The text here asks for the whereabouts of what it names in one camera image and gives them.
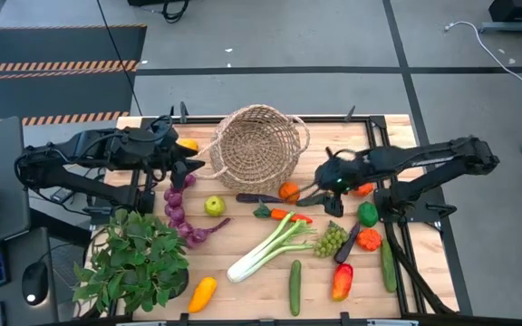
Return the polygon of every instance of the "flower pot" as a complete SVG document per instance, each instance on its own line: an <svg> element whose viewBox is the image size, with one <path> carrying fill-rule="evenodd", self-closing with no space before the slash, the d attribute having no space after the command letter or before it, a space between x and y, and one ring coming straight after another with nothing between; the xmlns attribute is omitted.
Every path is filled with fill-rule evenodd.
<svg viewBox="0 0 522 326"><path fill-rule="evenodd" d="M182 284L182 286L180 286L180 289L178 292L176 292L174 290L170 291L169 299L174 299L174 298L178 297L183 292L185 292L185 290L187 290L187 286L189 286L189 270L185 268L185 269L179 271L179 273L183 276L183 279L185 280L185 282Z"/></svg>

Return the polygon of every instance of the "green apple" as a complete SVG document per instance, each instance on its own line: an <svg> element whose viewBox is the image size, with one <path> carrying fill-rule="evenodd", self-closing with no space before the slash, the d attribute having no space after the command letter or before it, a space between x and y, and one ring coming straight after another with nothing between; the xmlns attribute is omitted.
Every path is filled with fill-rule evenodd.
<svg viewBox="0 0 522 326"><path fill-rule="evenodd" d="M211 196L205 201L205 212L209 216L221 216L225 212L225 200L219 196Z"/></svg>

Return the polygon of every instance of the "white cable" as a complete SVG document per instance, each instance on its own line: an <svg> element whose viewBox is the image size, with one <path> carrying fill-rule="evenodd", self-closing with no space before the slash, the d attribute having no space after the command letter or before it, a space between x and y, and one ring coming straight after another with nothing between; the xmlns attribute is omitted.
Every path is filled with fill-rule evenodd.
<svg viewBox="0 0 522 326"><path fill-rule="evenodd" d="M495 54L493 54L488 48L487 46L485 46L485 44L482 42L482 40L480 39L480 35L479 35L479 30L477 29L477 26L475 26L474 24L472 23L469 23L469 22L456 22L456 23L450 23L448 25L446 25L444 27L444 31L447 32L450 28L458 25L458 24L465 24L465 25L468 25L470 27L472 27L472 29L475 30L475 35L477 36L477 40L478 40L478 43L480 44L480 46L483 48L483 50L485 50L492 58L493 60L495 60L498 65L503 68L505 70L505 72L508 72L510 74L512 74L513 76L517 77L520 81L522 81L522 77L519 76L518 74L512 72L511 70L509 70L507 67L505 67L505 65L503 63L501 63L497 57L495 56Z"/></svg>

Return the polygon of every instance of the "black desk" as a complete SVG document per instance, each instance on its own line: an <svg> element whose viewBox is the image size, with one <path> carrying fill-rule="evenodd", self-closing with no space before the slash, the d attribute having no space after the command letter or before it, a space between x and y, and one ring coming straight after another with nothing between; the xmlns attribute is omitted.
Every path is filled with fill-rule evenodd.
<svg viewBox="0 0 522 326"><path fill-rule="evenodd" d="M14 173L15 159L24 149L24 134L17 117L0 121L0 241L30 227L29 201Z"/></svg>
<svg viewBox="0 0 522 326"><path fill-rule="evenodd" d="M4 305L6 326L26 326L58 322L55 288L53 286L52 258L47 254L42 261L48 269L49 291L45 300L31 306L22 294L22 276L25 267L50 250L47 230L35 229L5 242L7 270L10 282L0 286L0 302Z"/></svg>

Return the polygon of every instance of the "yellow pepper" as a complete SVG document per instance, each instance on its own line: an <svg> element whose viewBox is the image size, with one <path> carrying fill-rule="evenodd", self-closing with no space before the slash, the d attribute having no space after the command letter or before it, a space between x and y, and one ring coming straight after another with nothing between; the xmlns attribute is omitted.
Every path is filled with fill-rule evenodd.
<svg viewBox="0 0 522 326"><path fill-rule="evenodd" d="M190 299L190 303L188 304L188 312L194 313L203 310L210 301L210 298L213 296L215 289L217 289L217 280L214 278L205 277L200 280L200 283L192 294L192 299Z"/></svg>

